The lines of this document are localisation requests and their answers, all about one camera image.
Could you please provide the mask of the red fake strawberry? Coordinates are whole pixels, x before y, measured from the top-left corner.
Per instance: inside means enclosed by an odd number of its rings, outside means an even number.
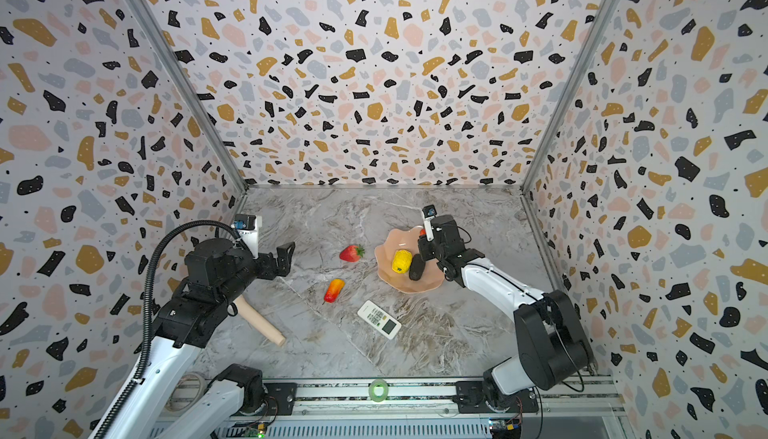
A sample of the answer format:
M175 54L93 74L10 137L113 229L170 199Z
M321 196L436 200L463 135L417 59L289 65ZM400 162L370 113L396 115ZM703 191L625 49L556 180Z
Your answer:
M349 245L339 253L342 261L354 263L364 257L365 249L358 245Z

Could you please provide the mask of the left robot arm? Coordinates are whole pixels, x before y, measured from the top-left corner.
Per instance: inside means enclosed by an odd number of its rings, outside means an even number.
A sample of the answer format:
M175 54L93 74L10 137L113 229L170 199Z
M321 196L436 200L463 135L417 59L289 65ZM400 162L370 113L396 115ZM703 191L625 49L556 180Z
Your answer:
M296 244L252 254L224 238L200 242L185 257L187 277L152 320L139 360L93 438L145 438L179 379L197 359L235 299L256 279L289 274Z

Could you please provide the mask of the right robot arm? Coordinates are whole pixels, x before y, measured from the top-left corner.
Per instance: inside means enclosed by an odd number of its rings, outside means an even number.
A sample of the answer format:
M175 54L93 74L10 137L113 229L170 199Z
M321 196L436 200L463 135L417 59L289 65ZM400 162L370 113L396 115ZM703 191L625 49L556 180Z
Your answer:
M582 371L592 367L594 353L579 314L561 290L544 292L495 266L480 251L466 245L462 228L450 215L439 215L430 205L422 210L423 232L419 254L433 262L444 277L473 291L508 316L515 326L517 354L483 373L482 398L487 406L505 412L525 390L546 391L573 375L583 392Z

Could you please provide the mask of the yellow fake lemon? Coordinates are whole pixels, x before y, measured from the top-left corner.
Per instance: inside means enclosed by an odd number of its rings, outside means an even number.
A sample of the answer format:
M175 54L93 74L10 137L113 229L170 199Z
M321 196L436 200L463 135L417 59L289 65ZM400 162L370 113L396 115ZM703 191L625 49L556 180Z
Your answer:
M406 274L410 269L412 261L413 254L409 250L398 249L393 255L391 269L397 274Z

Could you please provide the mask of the orange red fake fruit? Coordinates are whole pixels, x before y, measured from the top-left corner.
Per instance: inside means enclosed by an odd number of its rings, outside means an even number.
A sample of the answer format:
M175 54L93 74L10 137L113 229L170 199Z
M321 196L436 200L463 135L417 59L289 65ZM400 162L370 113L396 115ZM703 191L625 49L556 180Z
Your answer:
M342 279L333 279L324 294L324 301L326 303L334 303L345 286L345 281Z

